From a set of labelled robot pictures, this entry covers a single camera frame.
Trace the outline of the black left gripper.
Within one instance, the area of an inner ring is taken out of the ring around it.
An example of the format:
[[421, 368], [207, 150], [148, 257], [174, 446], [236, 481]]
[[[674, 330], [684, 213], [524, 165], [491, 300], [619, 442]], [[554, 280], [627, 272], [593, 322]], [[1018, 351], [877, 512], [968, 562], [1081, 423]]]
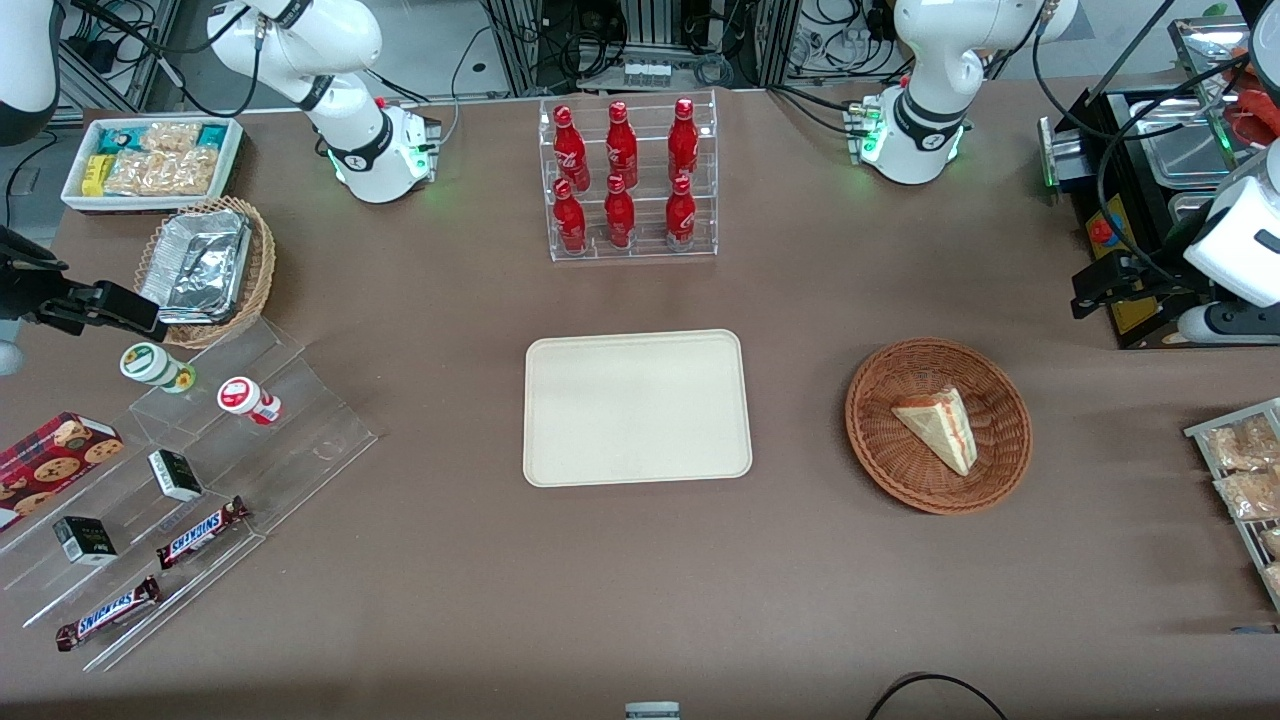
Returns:
[[1203, 295], [1203, 274], [1180, 251], [1160, 250], [1143, 258], [1130, 250], [1105, 252], [1094, 260], [1094, 274], [1071, 278], [1071, 316], [1089, 316], [1115, 302]]

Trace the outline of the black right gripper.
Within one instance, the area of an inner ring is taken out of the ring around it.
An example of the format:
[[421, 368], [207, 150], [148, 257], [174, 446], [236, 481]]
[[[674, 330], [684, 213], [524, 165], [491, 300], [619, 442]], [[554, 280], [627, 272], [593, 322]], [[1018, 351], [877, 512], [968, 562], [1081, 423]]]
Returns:
[[63, 275], [68, 265], [17, 232], [1, 229], [1, 319], [51, 327], [113, 327], [163, 342], [169, 325], [159, 306], [116, 283], [95, 284], [95, 306], [77, 293], [88, 290]]

